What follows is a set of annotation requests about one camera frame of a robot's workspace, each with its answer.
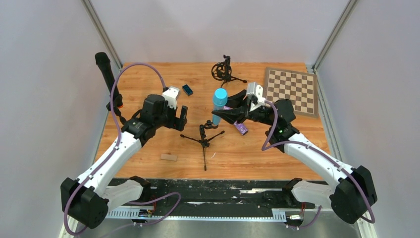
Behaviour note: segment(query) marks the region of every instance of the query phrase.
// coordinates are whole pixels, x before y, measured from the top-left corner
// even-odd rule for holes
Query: mini tripod
[[[230,56],[223,55],[223,58],[225,59],[224,62],[219,62],[211,68],[211,75],[215,80],[223,81],[222,85],[220,87],[223,87],[223,85],[227,82],[233,81],[233,80],[239,80],[243,83],[247,83],[246,80],[232,77],[232,67],[230,66]]]
[[[215,135],[215,136],[211,137],[210,139],[205,139],[205,137],[206,137],[206,132],[205,132],[205,129],[216,129],[216,128],[218,128],[218,125],[217,125],[217,126],[214,126],[214,125],[212,125],[212,122],[211,122],[210,120],[207,120],[206,124],[204,124],[204,125],[200,125],[200,128],[199,128],[199,130],[200,130],[200,137],[201,137],[201,139],[200,139],[200,140],[196,140],[196,139],[194,139],[194,138],[191,138],[191,137],[185,136],[185,135],[183,135],[183,134],[181,134],[181,135],[180,135],[182,138],[187,138],[187,139],[190,139],[190,140],[194,140],[194,141],[197,141],[198,143],[200,143],[200,144],[201,144],[201,146],[202,146],[202,148],[203,148],[204,171],[206,171],[206,170],[207,170],[207,166],[206,166],[206,151],[205,151],[205,148],[210,146],[210,143],[209,143],[209,142],[210,142],[211,140],[213,140],[216,136],[218,136],[218,135],[222,135],[222,134],[224,133],[224,130],[223,130],[223,131],[221,131],[219,134],[217,134],[217,135]]]

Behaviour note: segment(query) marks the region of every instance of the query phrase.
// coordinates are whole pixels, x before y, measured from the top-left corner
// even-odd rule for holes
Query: light blue water bottle
[[[227,103],[227,92],[223,88],[219,88],[213,95],[213,110],[221,110]],[[213,115],[212,122],[214,125],[219,125],[220,117]]]

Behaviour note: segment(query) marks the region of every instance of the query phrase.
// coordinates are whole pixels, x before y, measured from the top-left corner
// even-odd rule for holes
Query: dark blue device
[[[191,90],[191,88],[185,84],[184,86],[182,86],[182,89],[184,90],[184,92],[188,95],[191,96],[193,95],[193,90]]]

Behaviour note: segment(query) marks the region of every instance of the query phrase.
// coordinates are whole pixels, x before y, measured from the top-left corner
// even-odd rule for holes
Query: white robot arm
[[[263,97],[263,88],[254,83],[247,90],[228,98],[231,110],[216,110],[212,113],[230,124],[242,123],[246,119],[271,125],[263,150],[276,147],[302,161],[319,174],[328,185],[293,179],[285,191],[291,199],[310,202],[332,208],[345,222],[353,224],[366,212],[369,205],[377,201],[373,180],[368,169],[357,169],[336,160],[313,145],[291,122],[296,118],[290,100],[268,102]]]
[[[179,89],[169,87],[161,95],[149,95],[130,120],[121,128],[118,138],[105,153],[76,180],[66,178],[61,184],[61,204],[63,211],[81,181],[89,180],[80,188],[71,202],[68,215],[93,229],[105,218],[108,211],[129,201],[142,198],[150,192],[150,183],[139,177],[131,177],[127,182],[107,188],[111,179],[125,162],[152,138],[162,126],[182,131],[187,123],[187,107],[183,106],[180,118],[177,118],[177,99]]]

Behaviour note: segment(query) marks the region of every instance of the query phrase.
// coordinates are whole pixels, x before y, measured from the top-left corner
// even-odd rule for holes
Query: gray wall
[[[92,164],[109,95],[80,1],[0,3],[0,237],[57,237],[60,184]]]
[[[123,62],[314,63],[348,0],[92,0]]]
[[[345,160],[372,172],[380,238],[420,233],[420,2],[361,0],[319,71]]]

